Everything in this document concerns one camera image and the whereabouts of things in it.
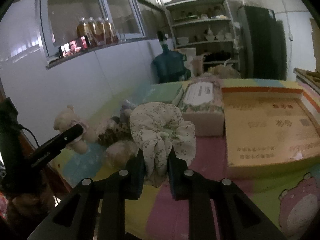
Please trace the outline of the white floral scrunchie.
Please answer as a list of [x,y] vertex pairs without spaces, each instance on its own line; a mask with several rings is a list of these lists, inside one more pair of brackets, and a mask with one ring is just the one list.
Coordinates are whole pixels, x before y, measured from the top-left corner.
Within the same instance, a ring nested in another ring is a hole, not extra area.
[[167,177],[171,150],[190,165],[196,155],[195,125],[186,121],[178,107],[149,102],[136,107],[130,115],[132,139],[143,152],[145,182],[159,187]]

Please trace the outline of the leopard print scrunchie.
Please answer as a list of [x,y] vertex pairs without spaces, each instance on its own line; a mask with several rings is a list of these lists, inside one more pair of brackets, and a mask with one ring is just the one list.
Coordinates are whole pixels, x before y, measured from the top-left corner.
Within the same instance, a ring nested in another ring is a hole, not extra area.
[[98,137],[98,144],[105,147],[109,147],[120,140],[130,140],[132,138],[129,124],[121,121],[118,116],[103,120],[95,132]]

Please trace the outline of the colourful striped cartoon tablecloth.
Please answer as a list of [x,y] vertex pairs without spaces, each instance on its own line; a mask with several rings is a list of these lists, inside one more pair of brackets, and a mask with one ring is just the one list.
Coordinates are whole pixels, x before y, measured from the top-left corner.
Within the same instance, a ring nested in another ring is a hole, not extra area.
[[137,150],[80,179],[36,239],[319,239],[319,96],[279,80],[197,78],[130,117]]

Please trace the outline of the orange cardboard tray box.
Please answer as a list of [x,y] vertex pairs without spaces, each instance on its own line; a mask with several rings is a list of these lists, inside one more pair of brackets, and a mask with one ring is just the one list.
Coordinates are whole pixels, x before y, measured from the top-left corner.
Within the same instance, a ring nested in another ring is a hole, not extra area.
[[222,90],[226,173],[259,178],[319,163],[319,99],[302,88]]

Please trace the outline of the phone showing video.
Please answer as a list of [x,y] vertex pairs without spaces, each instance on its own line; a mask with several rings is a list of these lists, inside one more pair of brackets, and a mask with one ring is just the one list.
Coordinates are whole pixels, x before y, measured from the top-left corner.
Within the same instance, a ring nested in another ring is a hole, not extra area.
[[72,40],[71,42],[65,43],[59,47],[59,53],[61,58],[70,57],[77,53],[87,50],[90,46],[88,37],[81,36]]

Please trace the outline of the floral tissue box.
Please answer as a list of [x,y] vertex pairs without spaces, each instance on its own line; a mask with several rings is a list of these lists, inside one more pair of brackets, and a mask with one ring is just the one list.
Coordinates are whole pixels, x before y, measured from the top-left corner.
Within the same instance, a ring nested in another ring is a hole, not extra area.
[[211,76],[191,81],[178,107],[184,120],[195,125],[196,136],[223,136],[225,111],[220,79]]

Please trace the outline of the amber glass jar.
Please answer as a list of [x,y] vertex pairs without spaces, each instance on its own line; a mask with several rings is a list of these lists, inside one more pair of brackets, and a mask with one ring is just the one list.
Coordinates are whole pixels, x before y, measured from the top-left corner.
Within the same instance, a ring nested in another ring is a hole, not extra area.
[[92,39],[88,22],[86,21],[86,19],[84,17],[80,18],[76,32],[77,32],[78,37],[87,36],[89,41]]
[[108,18],[104,19],[106,44],[118,43],[119,39],[112,22]]
[[99,46],[106,44],[106,37],[105,37],[105,27],[103,23],[103,19],[101,17],[95,20],[96,22],[96,37],[97,37],[97,44]]
[[97,47],[98,46],[98,41],[97,41],[97,25],[96,25],[96,22],[95,22],[94,18],[92,18],[92,17],[90,17],[87,20],[87,22],[88,22],[88,26],[89,26],[89,31],[91,33],[92,42]]

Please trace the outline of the green tissue box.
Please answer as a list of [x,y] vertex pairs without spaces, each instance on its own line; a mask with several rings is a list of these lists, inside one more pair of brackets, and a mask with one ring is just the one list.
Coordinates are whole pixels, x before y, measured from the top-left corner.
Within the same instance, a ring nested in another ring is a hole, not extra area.
[[184,89],[181,83],[161,83],[151,85],[143,96],[142,103],[163,102],[177,106],[183,96]]

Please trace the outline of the white plastic bag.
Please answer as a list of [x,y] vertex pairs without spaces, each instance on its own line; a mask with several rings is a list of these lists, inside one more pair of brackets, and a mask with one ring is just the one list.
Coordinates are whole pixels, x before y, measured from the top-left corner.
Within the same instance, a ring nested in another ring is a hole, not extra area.
[[229,64],[225,61],[223,64],[219,64],[214,67],[209,67],[206,72],[200,75],[200,77],[215,76],[220,79],[240,79],[241,74],[233,67],[233,64]]

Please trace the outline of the sliding glass window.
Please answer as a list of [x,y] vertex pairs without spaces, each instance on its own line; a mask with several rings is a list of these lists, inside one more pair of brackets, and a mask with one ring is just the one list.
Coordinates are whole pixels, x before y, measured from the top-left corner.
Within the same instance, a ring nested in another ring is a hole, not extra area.
[[99,18],[113,24],[120,40],[146,37],[137,0],[39,0],[44,50],[48,58],[78,37],[77,27]]

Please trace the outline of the blue water jug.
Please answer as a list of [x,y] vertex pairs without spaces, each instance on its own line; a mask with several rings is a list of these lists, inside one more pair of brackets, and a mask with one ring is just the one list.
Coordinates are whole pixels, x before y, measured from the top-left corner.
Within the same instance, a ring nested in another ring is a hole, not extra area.
[[157,38],[163,50],[151,64],[156,72],[157,82],[187,81],[191,78],[191,71],[184,66],[186,55],[170,50],[162,31],[157,31]]

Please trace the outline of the kitchen counter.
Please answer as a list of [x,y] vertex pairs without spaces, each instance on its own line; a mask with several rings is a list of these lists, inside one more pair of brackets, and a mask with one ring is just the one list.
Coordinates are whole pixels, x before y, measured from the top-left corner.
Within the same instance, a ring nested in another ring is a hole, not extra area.
[[293,73],[296,75],[297,81],[307,84],[317,94],[320,93],[319,72],[311,72],[309,70],[294,68]]

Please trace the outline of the white bucket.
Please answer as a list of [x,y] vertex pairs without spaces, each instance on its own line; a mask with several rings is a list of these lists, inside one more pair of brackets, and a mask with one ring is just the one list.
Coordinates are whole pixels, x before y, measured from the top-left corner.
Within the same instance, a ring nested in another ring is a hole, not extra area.
[[179,48],[177,51],[183,55],[184,66],[190,70],[191,77],[194,77],[192,61],[196,57],[196,48]]

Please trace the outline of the black refrigerator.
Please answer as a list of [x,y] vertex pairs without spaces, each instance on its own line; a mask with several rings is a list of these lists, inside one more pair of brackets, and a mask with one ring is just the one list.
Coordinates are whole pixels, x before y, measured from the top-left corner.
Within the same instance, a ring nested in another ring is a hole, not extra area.
[[246,79],[284,80],[286,41],[284,27],[273,10],[242,5],[238,9]]

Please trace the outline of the metal storage shelf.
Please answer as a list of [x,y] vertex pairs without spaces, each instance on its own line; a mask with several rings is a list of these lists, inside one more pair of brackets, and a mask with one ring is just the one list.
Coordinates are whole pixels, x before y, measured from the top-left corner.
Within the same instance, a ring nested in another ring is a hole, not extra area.
[[204,70],[227,65],[240,71],[234,17],[227,0],[172,0],[165,3],[177,49],[192,49]]

